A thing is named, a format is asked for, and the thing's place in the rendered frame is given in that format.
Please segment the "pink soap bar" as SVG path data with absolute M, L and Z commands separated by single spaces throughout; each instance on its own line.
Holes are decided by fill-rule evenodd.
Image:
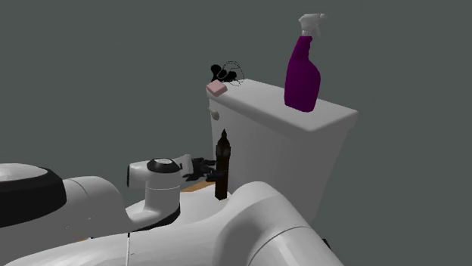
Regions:
M 207 91 L 214 97 L 218 97 L 221 94 L 224 94 L 228 89 L 227 86 L 220 82 L 218 79 L 210 82 L 206 85 Z

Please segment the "purple spray bottle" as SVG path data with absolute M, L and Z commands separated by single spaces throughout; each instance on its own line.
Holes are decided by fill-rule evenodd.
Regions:
M 304 14 L 299 18 L 300 37 L 290 56 L 284 83 L 286 106 L 304 113 L 312 112 L 318 98 L 321 74 L 309 59 L 312 32 L 321 35 L 320 23 L 327 19 L 324 13 Z

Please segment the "dark clock tower figure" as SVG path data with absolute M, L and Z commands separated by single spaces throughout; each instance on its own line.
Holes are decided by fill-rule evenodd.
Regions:
M 228 169 L 231 156 L 231 145 L 227 139 L 227 132 L 223 130 L 221 138 L 216 145 L 216 169 L 222 173 L 222 176 L 216 180 L 215 197 L 218 200 L 227 198 L 228 192 Z

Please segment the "white toilet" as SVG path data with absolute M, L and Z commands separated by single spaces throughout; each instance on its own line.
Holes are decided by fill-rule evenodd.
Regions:
M 326 184 L 358 111 L 324 100 L 304 113 L 284 103 L 284 89 L 252 79 L 208 92 L 212 140 L 231 146 L 228 192 L 263 181 L 305 218 L 315 220 Z

